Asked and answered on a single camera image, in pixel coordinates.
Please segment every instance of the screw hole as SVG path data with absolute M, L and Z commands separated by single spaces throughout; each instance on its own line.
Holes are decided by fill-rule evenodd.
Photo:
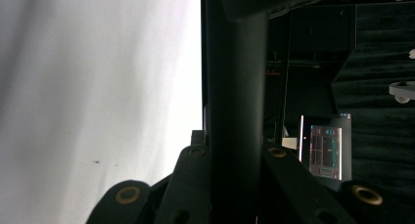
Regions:
M 351 187 L 351 191 L 362 202 L 366 202 L 372 205 L 379 205 L 384 201 L 381 195 L 366 187 L 354 185 Z
M 268 152 L 271 153 L 273 157 L 284 157 L 287 153 L 279 148 L 270 148 Z
M 202 157 L 206 153 L 205 149 L 202 148 L 194 148 L 189 150 L 190 157 Z
M 141 190 L 138 187 L 130 186 L 119 190 L 115 195 L 115 200 L 120 204 L 129 204 L 140 198 Z

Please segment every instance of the white backdrop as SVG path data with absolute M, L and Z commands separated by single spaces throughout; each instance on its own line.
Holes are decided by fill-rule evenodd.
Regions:
M 0 0 L 0 223 L 84 223 L 202 127 L 200 0 Z

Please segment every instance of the black metal frame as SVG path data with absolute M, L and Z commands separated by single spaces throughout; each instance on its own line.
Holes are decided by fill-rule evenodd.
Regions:
M 304 2 L 277 1 L 288 8 Z M 134 181 L 115 185 L 87 223 L 354 223 L 350 214 L 370 223 L 367 210 L 384 208 L 376 200 L 381 191 L 371 185 L 347 184 L 331 194 L 290 151 L 262 146 L 267 14 L 261 0 L 240 13 L 244 2 L 203 2 L 208 143 L 195 136 L 171 177 L 153 188 Z M 356 187 L 372 197 L 361 204 L 363 190 Z M 349 204 L 347 211 L 338 201 Z M 355 203 L 364 208 L 353 209 Z

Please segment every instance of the display screen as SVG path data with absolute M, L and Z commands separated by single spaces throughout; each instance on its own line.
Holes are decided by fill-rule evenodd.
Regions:
M 342 128 L 311 125 L 309 171 L 315 176 L 342 179 Z

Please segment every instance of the black pole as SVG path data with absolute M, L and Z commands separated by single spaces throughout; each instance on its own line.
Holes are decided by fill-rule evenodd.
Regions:
M 206 0 L 211 223 L 254 223 L 262 142 L 265 13 L 227 20 Z

